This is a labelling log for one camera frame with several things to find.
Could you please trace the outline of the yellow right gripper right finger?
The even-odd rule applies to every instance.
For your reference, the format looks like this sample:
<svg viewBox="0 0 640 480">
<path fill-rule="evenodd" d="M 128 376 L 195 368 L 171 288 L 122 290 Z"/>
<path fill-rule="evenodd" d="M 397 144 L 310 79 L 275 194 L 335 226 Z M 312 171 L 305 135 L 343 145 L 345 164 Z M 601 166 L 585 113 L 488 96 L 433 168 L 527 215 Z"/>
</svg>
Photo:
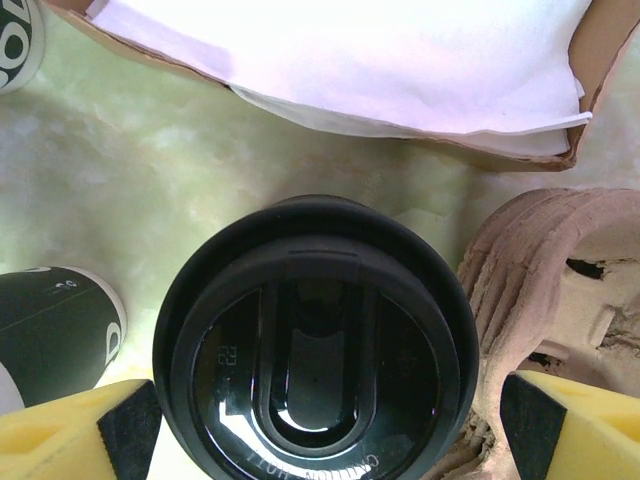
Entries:
<svg viewBox="0 0 640 480">
<path fill-rule="evenodd" d="M 534 371 L 511 373 L 500 418 L 522 479 L 637 479 L 639 399 Z"/>
</svg>

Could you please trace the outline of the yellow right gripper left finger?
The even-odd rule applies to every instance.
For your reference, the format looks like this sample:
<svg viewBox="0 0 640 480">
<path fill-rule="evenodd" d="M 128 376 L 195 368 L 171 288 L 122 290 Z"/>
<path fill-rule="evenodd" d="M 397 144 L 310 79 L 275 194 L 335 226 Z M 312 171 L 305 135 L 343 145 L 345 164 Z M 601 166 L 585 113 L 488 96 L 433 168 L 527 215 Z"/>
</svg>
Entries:
<svg viewBox="0 0 640 480">
<path fill-rule="evenodd" d="M 162 421 L 154 383 L 126 380 L 1 417 L 3 479 L 145 479 Z"/>
</svg>

